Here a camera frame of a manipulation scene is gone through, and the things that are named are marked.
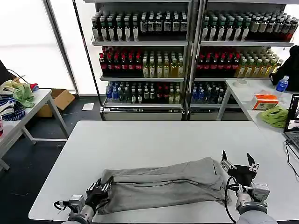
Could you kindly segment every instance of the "gray pants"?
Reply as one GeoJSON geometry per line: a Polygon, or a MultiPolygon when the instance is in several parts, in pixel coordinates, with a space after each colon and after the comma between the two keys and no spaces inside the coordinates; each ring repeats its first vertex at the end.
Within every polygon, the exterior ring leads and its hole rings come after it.
{"type": "Polygon", "coordinates": [[[225,181],[218,162],[206,157],[160,168],[104,170],[102,183],[114,182],[100,214],[224,200],[225,181]]]}

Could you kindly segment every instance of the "cable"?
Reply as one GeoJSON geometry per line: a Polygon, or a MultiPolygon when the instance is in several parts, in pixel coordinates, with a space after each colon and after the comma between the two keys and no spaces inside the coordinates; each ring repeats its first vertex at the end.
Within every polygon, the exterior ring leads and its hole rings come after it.
{"type": "Polygon", "coordinates": [[[21,79],[23,79],[27,84],[29,84],[24,78],[22,78],[18,73],[16,73],[15,71],[11,70],[11,69],[7,69],[9,71],[12,71],[14,74],[16,74],[18,77],[20,77],[21,79]]]}
{"type": "Polygon", "coordinates": [[[295,169],[294,166],[290,163],[290,155],[289,155],[288,147],[289,147],[289,148],[291,149],[291,151],[296,155],[296,153],[295,153],[295,152],[293,151],[293,149],[290,147],[290,145],[289,145],[289,143],[288,143],[288,140],[286,140],[286,141],[285,141],[285,148],[286,148],[286,154],[287,154],[287,156],[288,156],[288,160],[287,160],[287,162],[288,162],[289,166],[293,169],[295,175],[296,175],[297,177],[299,177],[299,174],[297,173],[296,169],[295,169]]]}
{"type": "Polygon", "coordinates": [[[227,201],[229,182],[230,182],[231,179],[233,179],[233,178],[234,178],[234,177],[230,176],[229,179],[228,179],[228,182],[226,183],[225,194],[224,194],[224,206],[225,206],[226,213],[228,214],[228,217],[229,217],[230,220],[232,220],[232,222],[235,224],[236,221],[233,219],[233,217],[230,215],[230,213],[229,213],[229,211],[228,211],[228,201],[227,201]]]}

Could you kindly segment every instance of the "metal frame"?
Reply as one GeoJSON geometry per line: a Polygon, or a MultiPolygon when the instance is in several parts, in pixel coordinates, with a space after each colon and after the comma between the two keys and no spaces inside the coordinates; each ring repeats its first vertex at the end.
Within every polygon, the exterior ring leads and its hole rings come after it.
{"type": "Polygon", "coordinates": [[[73,74],[72,69],[71,69],[71,64],[70,64],[69,58],[67,56],[67,53],[66,53],[66,50],[65,50],[65,47],[64,47],[62,37],[60,35],[59,27],[58,27],[58,24],[57,24],[57,21],[56,21],[54,12],[53,12],[51,1],[50,0],[43,0],[43,5],[45,7],[47,16],[49,18],[50,25],[53,29],[53,32],[54,32],[54,35],[55,35],[55,38],[56,38],[61,56],[62,56],[63,61],[64,61],[64,64],[65,64],[66,69],[69,73],[69,77],[71,79],[71,82],[72,82],[72,84],[75,88],[76,94],[79,94],[79,91],[78,91],[78,88],[77,88],[77,83],[76,83],[74,74],[73,74]]]}

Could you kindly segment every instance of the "orange box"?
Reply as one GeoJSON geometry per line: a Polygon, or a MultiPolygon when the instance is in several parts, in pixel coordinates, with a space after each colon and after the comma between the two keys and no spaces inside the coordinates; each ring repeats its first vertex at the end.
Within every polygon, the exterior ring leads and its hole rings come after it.
{"type": "Polygon", "coordinates": [[[275,107],[279,103],[274,95],[254,95],[253,110],[268,110],[275,107]]]}

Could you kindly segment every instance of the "cardboard box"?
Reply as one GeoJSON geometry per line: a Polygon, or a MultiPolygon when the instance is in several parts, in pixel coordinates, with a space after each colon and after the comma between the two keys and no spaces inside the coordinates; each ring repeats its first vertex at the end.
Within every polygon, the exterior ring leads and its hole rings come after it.
{"type": "MultiPolygon", "coordinates": [[[[67,90],[63,89],[52,89],[52,97],[57,108],[63,111],[75,97],[71,95],[67,90]]],[[[49,105],[45,104],[37,113],[36,116],[40,118],[51,118],[53,116],[52,110],[49,105]]]]}

